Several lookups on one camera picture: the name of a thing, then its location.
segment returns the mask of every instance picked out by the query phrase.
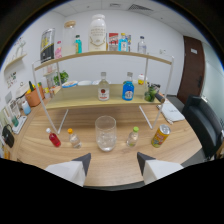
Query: white bottle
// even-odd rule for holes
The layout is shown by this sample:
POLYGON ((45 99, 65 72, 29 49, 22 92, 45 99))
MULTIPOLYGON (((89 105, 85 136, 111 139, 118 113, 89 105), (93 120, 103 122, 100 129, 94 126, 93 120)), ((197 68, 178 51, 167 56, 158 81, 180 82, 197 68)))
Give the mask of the white bottle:
POLYGON ((89 27, 89 51, 106 51, 105 16, 94 15, 89 27))
POLYGON ((133 128, 133 132, 131 132, 128 136, 128 140, 127 140, 128 146, 133 147, 136 145, 136 143, 138 141, 138 131, 139 131, 138 127, 133 128))
POLYGON ((144 42, 143 36, 140 36, 140 41, 138 43, 138 53, 146 54, 146 43, 144 42))
POLYGON ((77 134, 73 133, 71 128, 68 129, 69 141, 72 143, 73 148, 81 148, 82 143, 77 134))
POLYGON ((106 72, 101 72, 101 81, 98 84, 98 99, 101 101, 109 100, 110 84, 106 80, 106 72))

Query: small bottle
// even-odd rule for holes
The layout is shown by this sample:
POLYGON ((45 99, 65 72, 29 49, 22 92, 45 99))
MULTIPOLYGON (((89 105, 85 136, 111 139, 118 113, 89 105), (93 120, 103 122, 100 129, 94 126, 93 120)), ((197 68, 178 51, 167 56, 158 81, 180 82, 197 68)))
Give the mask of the small bottle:
POLYGON ((128 140, 127 140, 127 146, 135 146, 138 141, 138 127, 134 127, 133 131, 129 134, 128 140))
POLYGON ((127 81, 124 82, 123 93, 122 93, 123 100, 130 101, 133 99, 135 87, 132 83, 132 75, 133 75, 133 73, 128 72, 127 81))
POLYGON ((82 143, 80 142, 78 135, 73 133, 73 130, 71 128, 68 129, 68 133, 69 141, 72 143, 73 148, 81 148, 82 143))
POLYGON ((59 147, 61 145, 61 142, 58 139, 57 135, 52 133, 50 128, 47 128, 46 132, 49 134, 49 139, 51 140, 53 145, 56 146, 56 147, 59 147))
POLYGON ((140 36, 140 41, 138 43, 138 53, 146 54, 146 43, 144 42, 143 36, 140 36))
POLYGON ((101 101, 109 100, 110 84, 106 80, 106 72, 101 72, 101 81, 98 84, 98 99, 101 101))
POLYGON ((118 42, 118 51, 128 51, 128 41, 125 38, 125 33, 121 33, 121 39, 118 42))
POLYGON ((80 35, 76 35, 76 54, 82 53, 82 41, 80 40, 80 35))
POLYGON ((58 41, 57 42, 57 49, 55 51, 55 58, 61 58, 62 55, 61 55, 61 41, 58 41))

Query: cup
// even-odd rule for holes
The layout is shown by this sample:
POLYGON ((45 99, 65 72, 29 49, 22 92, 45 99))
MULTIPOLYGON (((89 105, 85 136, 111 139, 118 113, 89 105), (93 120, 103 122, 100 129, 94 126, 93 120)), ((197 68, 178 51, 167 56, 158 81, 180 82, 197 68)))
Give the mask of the cup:
POLYGON ((95 122, 96 142, 105 152, 111 151, 116 144, 116 120, 110 116, 99 117, 95 122))

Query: paper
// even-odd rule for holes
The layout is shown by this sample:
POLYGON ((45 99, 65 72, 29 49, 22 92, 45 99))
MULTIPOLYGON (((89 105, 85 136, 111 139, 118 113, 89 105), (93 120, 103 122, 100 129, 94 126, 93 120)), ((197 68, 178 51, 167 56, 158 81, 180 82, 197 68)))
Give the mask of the paper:
POLYGON ((182 121, 185 119, 183 114, 181 114, 179 110, 169 101, 165 101, 161 112, 166 119, 171 121, 182 121))

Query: floor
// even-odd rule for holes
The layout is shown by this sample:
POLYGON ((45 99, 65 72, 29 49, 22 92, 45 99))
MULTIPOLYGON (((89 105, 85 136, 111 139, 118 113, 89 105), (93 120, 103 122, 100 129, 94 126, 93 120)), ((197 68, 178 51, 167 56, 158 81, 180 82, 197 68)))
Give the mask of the floor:
MULTIPOLYGON (((173 103, 173 105, 180 111, 182 112, 182 109, 184 107, 184 104, 176 97, 173 95, 167 95, 167 99, 173 103)), ((193 155, 190 159, 182 163, 181 165, 183 167, 203 163, 205 159, 204 153, 201 150, 199 150, 195 155, 193 155)), ((134 189, 134 188, 140 188, 144 187, 145 184, 143 181, 137 182, 134 184, 128 184, 128 185, 120 185, 120 186, 111 186, 111 187, 86 187, 83 186, 84 188, 89 188, 89 189, 96 189, 96 190, 106 190, 106 191, 118 191, 118 190, 128 190, 128 189, 134 189)))

